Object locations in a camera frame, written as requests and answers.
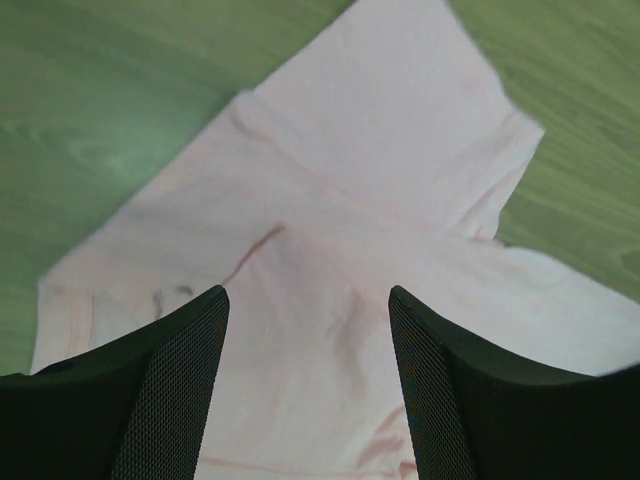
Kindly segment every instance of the folded garment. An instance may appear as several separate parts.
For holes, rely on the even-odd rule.
[[[32,369],[223,283],[197,478],[416,478],[394,284],[554,366],[640,356],[640,307],[486,240],[540,137],[440,0],[360,0],[41,280]]]

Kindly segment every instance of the pink cloth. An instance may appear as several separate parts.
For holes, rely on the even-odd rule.
[[[223,283],[197,478],[415,479],[393,285],[551,365],[640,358],[638,305],[490,240],[541,135],[441,0],[360,0],[41,280],[33,370]]]

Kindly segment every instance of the cloth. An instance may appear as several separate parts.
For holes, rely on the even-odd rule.
[[[640,357],[638,305],[490,240],[541,135],[441,0],[360,0],[41,279],[32,369],[222,283],[197,478],[415,479],[393,285],[554,366]]]

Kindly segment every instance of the wooden table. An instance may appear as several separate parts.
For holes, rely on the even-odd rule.
[[[0,2],[0,374],[29,368],[37,278],[349,3]],[[453,5],[547,129],[500,238],[640,300],[640,3]]]

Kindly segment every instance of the green wooden surface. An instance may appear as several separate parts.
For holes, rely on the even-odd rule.
[[[349,3],[0,1],[0,374],[37,278]],[[640,3],[452,3],[547,129],[500,238],[640,300]]]

